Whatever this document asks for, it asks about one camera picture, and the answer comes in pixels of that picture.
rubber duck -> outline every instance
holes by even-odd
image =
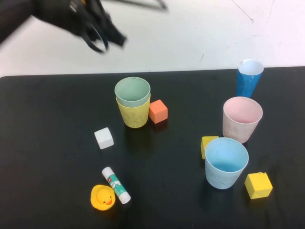
[[[106,211],[115,203],[114,190],[105,185],[96,185],[91,191],[91,204],[94,208]]]

white block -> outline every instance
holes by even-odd
[[[113,138],[108,127],[96,131],[94,133],[97,143],[99,144],[100,149],[108,148],[114,145]]]

pink cup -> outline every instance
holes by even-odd
[[[263,116],[256,101],[246,97],[233,97],[224,103],[223,135],[245,143]]]

plastic cup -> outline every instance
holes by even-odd
[[[146,103],[138,107],[126,107],[119,103],[118,98],[116,102],[118,103],[122,118],[124,123],[131,128],[140,128],[147,123],[149,104],[150,104],[150,94]]]
[[[127,77],[120,80],[114,92],[117,101],[126,107],[139,107],[150,98],[151,87],[149,83],[139,77]]]
[[[256,101],[246,97],[233,97],[224,103],[223,135],[245,143],[263,116]]]
[[[238,141],[220,137],[205,149],[205,176],[215,188],[227,189],[238,179],[249,162],[246,148]]]
[[[236,96],[250,98],[264,71],[262,63],[243,60],[238,65]]]

cup rim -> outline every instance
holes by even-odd
[[[256,104],[260,107],[261,112],[262,112],[260,118],[259,118],[257,121],[252,122],[252,123],[240,123],[240,122],[238,122],[238,121],[235,121],[235,120],[231,119],[231,118],[228,116],[228,114],[224,111],[224,106],[225,106],[225,104],[226,104],[229,100],[234,99],[234,98],[245,98],[245,99],[247,99],[247,100],[252,100],[254,103],[256,103]],[[232,97],[232,98],[228,99],[227,101],[225,101],[224,106],[223,106],[223,112],[224,112],[225,116],[227,116],[227,117],[228,117],[230,120],[232,120],[233,122],[239,123],[239,124],[243,124],[243,125],[251,125],[251,124],[258,123],[258,122],[262,119],[263,113],[264,113],[264,112],[263,112],[263,109],[262,109],[262,106],[261,106],[257,101],[255,101],[254,99],[248,98],[248,97],[244,97],[244,96],[235,96],[235,97]]]
[[[258,65],[258,68],[259,70],[257,71],[257,73],[255,74],[246,74],[244,73],[244,70],[242,70],[242,66],[243,66],[243,62],[251,62],[252,64],[255,63]],[[255,76],[255,75],[259,75],[259,74],[262,74],[263,71],[264,71],[264,66],[261,62],[259,61],[256,61],[256,60],[253,60],[253,59],[245,59],[245,60],[242,60],[239,62],[238,64],[238,71],[241,73],[241,74],[245,74],[245,75],[250,75],[250,76]]]
[[[120,81],[118,81],[118,83],[117,83],[117,84],[115,85],[115,87],[114,87],[115,96],[118,97],[120,100],[125,101],[125,102],[139,102],[139,101],[142,100],[142,99],[138,99],[138,100],[130,101],[130,100],[122,99],[121,97],[119,97],[119,96],[117,95],[117,93],[116,93],[116,88],[117,88],[117,86],[119,85],[119,83],[121,83],[121,81],[124,81],[124,80],[129,79],[129,78],[141,79],[141,80],[145,81],[145,82],[148,84],[148,87],[149,87],[148,94],[147,94],[146,96],[144,96],[142,99],[146,98],[146,97],[151,93],[151,86],[150,86],[150,84],[147,82],[147,80],[145,80],[145,79],[143,79],[143,78],[141,78],[141,77],[137,77],[137,76],[130,76],[130,77],[126,77],[126,78],[123,78],[123,79],[121,79]]]
[[[218,169],[218,168],[216,168],[215,166],[212,165],[212,163],[207,159],[207,157],[206,157],[206,155],[205,155],[205,152],[206,152],[206,150],[207,150],[207,148],[208,148],[208,146],[209,146],[209,144],[210,144],[211,142],[213,142],[213,141],[215,141],[215,140],[220,141],[220,139],[227,139],[227,140],[230,140],[230,141],[233,141],[233,142],[237,142],[238,144],[242,145],[242,147],[245,149],[245,151],[246,151],[246,153],[247,153],[247,156],[248,156],[248,157],[247,157],[247,163],[245,164],[244,167],[242,167],[241,169],[239,169],[239,170],[237,170],[237,171],[234,171],[234,172],[227,172],[227,171],[220,170],[220,169]],[[205,160],[207,160],[207,162],[208,162],[214,169],[216,169],[216,170],[218,170],[218,171],[220,171],[220,172],[223,172],[223,173],[229,173],[229,174],[231,174],[231,173],[237,173],[237,172],[243,171],[244,168],[246,168],[246,166],[247,166],[248,163],[249,163],[249,152],[248,152],[248,150],[246,149],[246,147],[245,147],[243,144],[241,144],[239,141],[236,141],[235,139],[232,139],[232,138],[229,138],[229,137],[219,137],[219,138],[213,139],[212,141],[210,141],[210,142],[208,143],[208,145],[206,146],[206,149],[205,149],[205,151],[204,151],[204,158],[205,158]]]
[[[150,99],[151,99],[151,94],[149,94],[148,100],[147,100],[144,104],[142,104],[141,106],[144,106],[145,104],[149,103],[149,102],[150,102]],[[124,105],[122,105],[122,104],[118,101],[118,97],[117,97],[117,96],[115,97],[115,100],[116,100],[116,102],[117,102],[118,104],[120,104],[120,105],[121,105],[122,107],[124,107],[124,108],[135,109],[135,108],[141,107],[141,106],[136,106],[136,107],[127,107],[127,106],[124,106]]]

